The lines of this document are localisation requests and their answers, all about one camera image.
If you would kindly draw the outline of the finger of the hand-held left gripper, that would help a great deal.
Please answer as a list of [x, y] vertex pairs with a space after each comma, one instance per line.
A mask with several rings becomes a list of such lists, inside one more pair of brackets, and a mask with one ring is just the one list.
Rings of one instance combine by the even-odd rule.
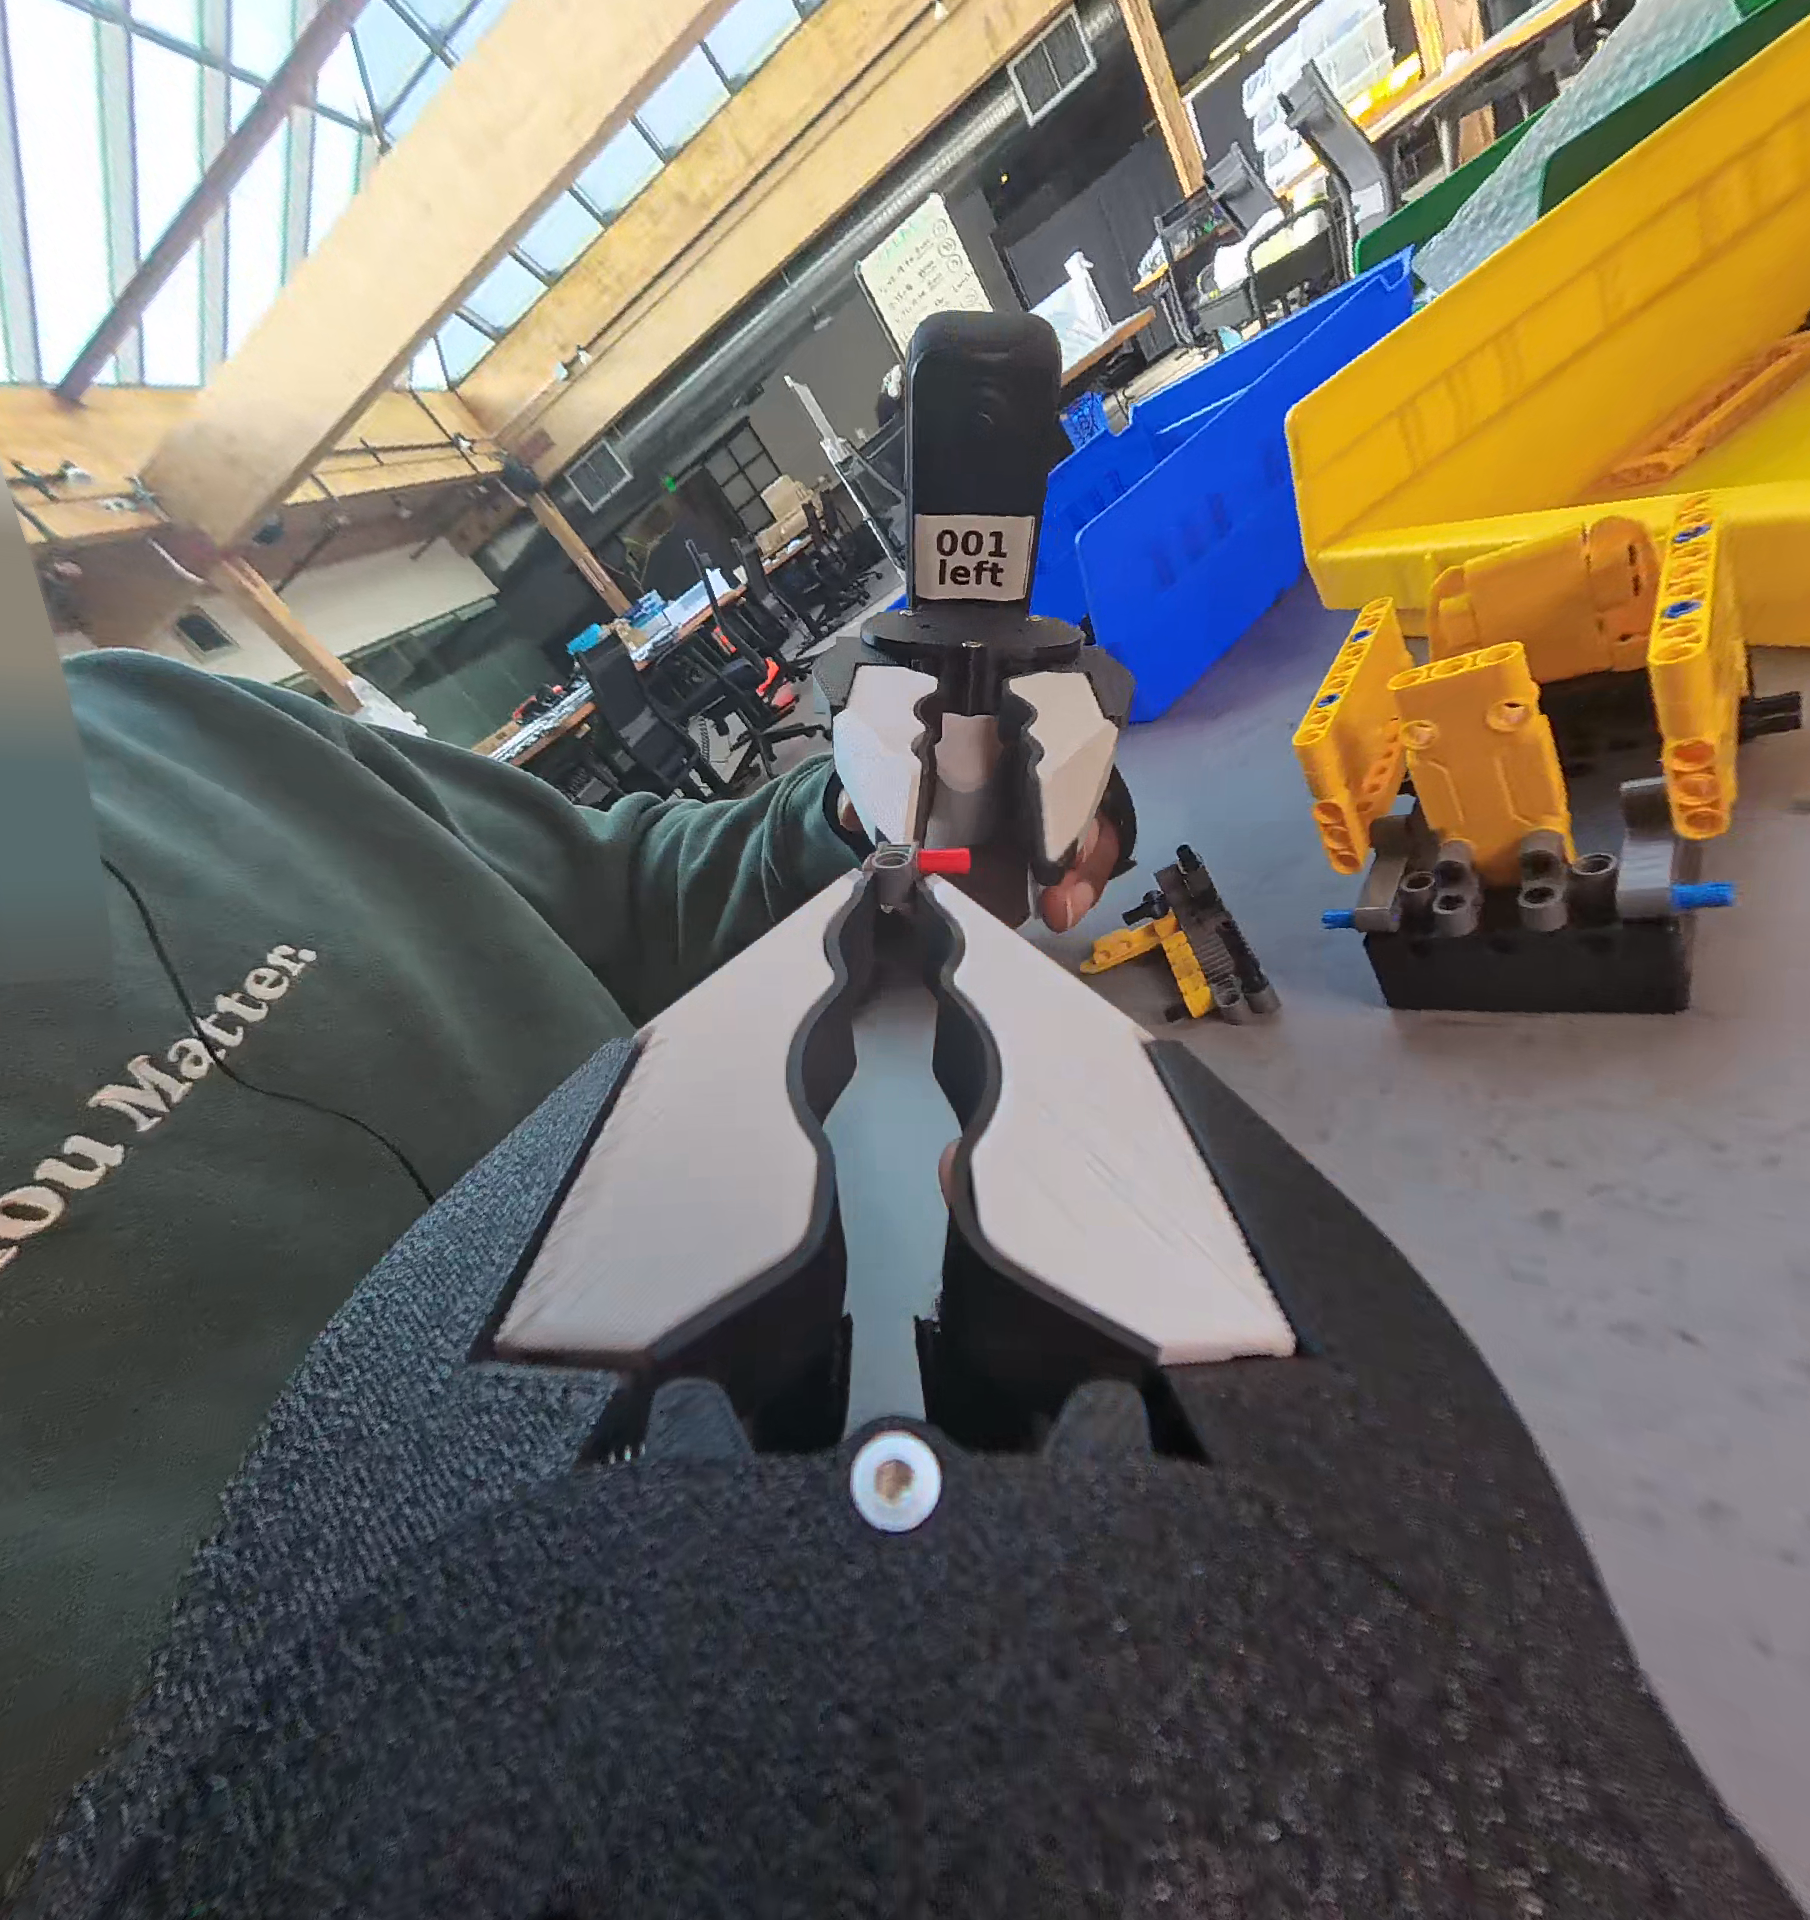
[[1022, 846], [1035, 876], [1061, 876], [1102, 806], [1120, 724], [1089, 672], [1041, 669], [1011, 680]]
[[834, 719], [834, 765], [850, 813], [874, 844], [933, 846], [939, 685], [904, 665], [859, 665]]

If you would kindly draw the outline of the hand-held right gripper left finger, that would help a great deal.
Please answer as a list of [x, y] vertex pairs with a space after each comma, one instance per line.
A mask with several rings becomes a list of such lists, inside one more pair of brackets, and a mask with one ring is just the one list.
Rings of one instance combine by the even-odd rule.
[[839, 876], [634, 1041], [493, 1353], [647, 1401], [724, 1386], [758, 1442], [845, 1427], [845, 1227], [824, 1116], [854, 1068], [878, 896]]

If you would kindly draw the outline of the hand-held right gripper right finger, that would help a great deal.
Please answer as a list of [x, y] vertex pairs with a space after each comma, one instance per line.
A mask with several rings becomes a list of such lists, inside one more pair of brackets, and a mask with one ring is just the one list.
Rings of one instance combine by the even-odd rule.
[[1153, 1403], [1177, 1372], [1298, 1355], [1196, 1126], [1222, 1087], [957, 887], [924, 887], [917, 926], [959, 1124], [915, 1324], [932, 1423], [1033, 1435], [1089, 1381]]

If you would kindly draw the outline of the yellow black lego model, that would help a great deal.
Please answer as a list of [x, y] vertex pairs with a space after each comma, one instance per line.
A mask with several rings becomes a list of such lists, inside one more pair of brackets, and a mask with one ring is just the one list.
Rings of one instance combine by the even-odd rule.
[[1414, 656], [1366, 604], [1292, 737], [1386, 1007], [1675, 1015], [1739, 754], [1802, 724], [1762, 693], [1712, 491], [1447, 565]]

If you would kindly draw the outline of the yellow lego subassembly with rack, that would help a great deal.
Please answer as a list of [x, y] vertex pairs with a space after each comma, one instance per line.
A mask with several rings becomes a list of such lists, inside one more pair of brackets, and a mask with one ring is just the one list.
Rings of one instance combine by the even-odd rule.
[[1253, 944], [1242, 931], [1205, 859], [1190, 844], [1157, 869], [1153, 885], [1124, 913], [1116, 930], [1092, 941], [1079, 974], [1111, 972], [1157, 955], [1170, 996], [1159, 1020], [1251, 1022], [1279, 1009], [1279, 996]]

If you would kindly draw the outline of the yellow lego beam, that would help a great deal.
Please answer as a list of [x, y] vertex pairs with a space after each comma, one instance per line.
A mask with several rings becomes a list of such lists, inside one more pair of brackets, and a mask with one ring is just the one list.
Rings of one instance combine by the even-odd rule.
[[1736, 367], [1691, 395], [1593, 486], [1636, 495], [1673, 482], [1712, 447], [1756, 419], [1806, 373], [1810, 373], [1810, 327], [1799, 327], [1741, 358]]

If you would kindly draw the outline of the person's left hand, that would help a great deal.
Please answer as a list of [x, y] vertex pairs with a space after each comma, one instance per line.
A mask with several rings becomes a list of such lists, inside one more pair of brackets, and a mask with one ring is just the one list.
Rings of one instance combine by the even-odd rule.
[[1037, 917], [1050, 931], [1066, 931], [1085, 920], [1105, 887], [1127, 861], [1122, 832], [1102, 811], [1092, 817], [1066, 870], [1037, 894]]

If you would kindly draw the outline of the blue storage bin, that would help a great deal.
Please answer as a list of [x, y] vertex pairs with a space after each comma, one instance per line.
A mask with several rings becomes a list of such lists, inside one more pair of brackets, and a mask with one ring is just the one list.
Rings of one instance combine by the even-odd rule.
[[1048, 476], [1031, 608], [1091, 624], [1163, 717], [1301, 574], [1285, 419], [1412, 310], [1412, 251], [1146, 397]]

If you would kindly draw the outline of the person's green sweatshirt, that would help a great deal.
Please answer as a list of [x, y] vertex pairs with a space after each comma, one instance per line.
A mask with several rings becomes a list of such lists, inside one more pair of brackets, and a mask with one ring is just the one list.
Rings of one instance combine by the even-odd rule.
[[303, 1351], [636, 1028], [527, 896], [589, 809], [554, 785], [164, 654], [59, 665], [85, 791], [11, 887], [85, 869], [101, 943], [0, 970], [0, 1899]]

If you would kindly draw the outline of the green storage bin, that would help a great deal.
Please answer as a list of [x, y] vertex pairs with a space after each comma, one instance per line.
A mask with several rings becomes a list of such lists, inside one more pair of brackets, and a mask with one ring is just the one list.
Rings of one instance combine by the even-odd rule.
[[1558, 97], [1355, 243], [1353, 269], [1412, 254], [1438, 293], [1810, 16], [1810, 1], [1638, 3]]

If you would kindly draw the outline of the large yellow storage bin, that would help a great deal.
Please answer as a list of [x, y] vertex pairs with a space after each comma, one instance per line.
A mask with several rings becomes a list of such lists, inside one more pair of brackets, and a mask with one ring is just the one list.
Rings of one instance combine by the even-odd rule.
[[1654, 432], [1810, 314], [1810, 12], [1290, 408], [1329, 610], [1606, 510], [1710, 493], [1745, 635], [1810, 648], [1810, 371], [1649, 486]]

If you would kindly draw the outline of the glass skylight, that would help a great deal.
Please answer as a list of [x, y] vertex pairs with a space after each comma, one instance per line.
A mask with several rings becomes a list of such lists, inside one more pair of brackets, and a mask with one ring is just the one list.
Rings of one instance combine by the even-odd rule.
[[[443, 389], [517, 323], [817, 3], [736, 3], [412, 354]], [[0, 384], [50, 386], [316, 20], [292, 1], [0, 1]], [[100, 376], [198, 388], [504, 10], [368, 3]]]

